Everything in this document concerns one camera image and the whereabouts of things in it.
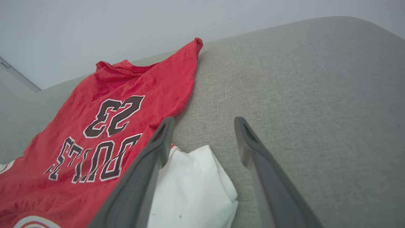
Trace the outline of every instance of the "basketball jersey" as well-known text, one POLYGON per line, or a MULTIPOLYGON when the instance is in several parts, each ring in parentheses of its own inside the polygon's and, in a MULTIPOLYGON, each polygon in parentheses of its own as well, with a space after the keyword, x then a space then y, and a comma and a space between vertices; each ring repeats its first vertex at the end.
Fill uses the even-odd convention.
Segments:
POLYGON ((192 92, 196 38, 163 62, 99 62, 36 135, 0 167, 0 227, 86 227, 161 121, 192 92))

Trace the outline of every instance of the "white cloth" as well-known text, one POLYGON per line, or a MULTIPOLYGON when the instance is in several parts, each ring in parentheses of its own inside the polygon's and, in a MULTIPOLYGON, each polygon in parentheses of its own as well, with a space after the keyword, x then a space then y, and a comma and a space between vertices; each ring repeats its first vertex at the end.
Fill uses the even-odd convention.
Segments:
POLYGON ((188 154, 173 146, 159 172, 148 228, 229 228, 237 197, 208 145, 188 154))

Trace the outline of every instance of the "white background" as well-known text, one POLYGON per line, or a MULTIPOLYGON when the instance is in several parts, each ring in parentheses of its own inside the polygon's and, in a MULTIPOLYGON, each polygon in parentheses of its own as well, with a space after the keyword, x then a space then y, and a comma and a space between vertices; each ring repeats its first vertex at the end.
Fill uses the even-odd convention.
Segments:
POLYGON ((41 89, 129 61, 290 22, 345 15, 405 37, 405 0, 0 0, 0 56, 41 89))

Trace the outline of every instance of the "gray fabric surface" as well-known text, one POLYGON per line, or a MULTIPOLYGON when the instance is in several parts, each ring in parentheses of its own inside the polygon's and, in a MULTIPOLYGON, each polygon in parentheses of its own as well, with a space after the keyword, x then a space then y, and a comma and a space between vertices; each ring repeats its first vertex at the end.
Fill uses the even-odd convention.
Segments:
MULTIPOLYGON (((27 99, 1 123, 0 163, 22 155, 80 80, 27 99)), ((239 194, 234 228, 260 227, 235 116, 325 227, 404 227, 404 88, 405 40, 374 24, 326 17, 269 28, 204 45, 173 142, 183 151, 211 146, 239 194)))

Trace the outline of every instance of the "clothing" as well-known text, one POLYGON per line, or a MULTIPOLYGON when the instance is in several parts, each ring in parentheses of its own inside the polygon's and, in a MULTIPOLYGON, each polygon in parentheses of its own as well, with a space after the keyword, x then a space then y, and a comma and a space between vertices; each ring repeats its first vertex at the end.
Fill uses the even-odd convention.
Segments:
POLYGON ((202 46, 148 67, 99 62, 24 157, 0 167, 0 227, 86 227, 161 121, 184 110, 202 46))
POLYGON ((230 228, 237 197, 208 145, 190 153, 172 146, 159 171, 148 228, 230 228))

